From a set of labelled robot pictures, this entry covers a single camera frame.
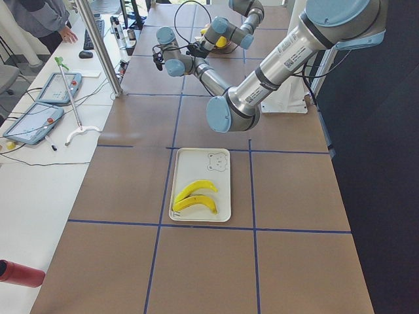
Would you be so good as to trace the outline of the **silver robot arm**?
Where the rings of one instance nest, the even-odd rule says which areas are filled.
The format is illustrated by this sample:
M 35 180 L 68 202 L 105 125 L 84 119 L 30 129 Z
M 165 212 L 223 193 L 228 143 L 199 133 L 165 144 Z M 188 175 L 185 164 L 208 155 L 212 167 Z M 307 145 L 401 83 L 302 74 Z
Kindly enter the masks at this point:
M 196 41 L 188 45 L 186 54 L 206 58 L 214 50 L 224 50 L 230 44 L 248 49 L 253 40 L 254 32 L 264 20 L 264 7 L 260 1 L 229 1 L 228 6 L 234 12 L 245 17 L 241 26 L 236 26 L 225 17 L 216 16 L 201 31 Z
M 175 33 L 168 26 L 156 32 L 159 70 L 172 77 L 194 75 L 212 94 L 206 119 L 213 131 L 247 131 L 259 121 L 259 104 L 301 68 L 315 53 L 336 47 L 353 50 L 376 46 L 383 41 L 387 1 L 307 1 L 297 26 L 238 86 L 229 86 L 208 64 L 206 57 L 221 37 L 248 49 L 253 34 L 264 19 L 260 1 L 230 1 L 229 7 L 245 16 L 236 27 L 217 16 L 203 37 L 181 53 Z

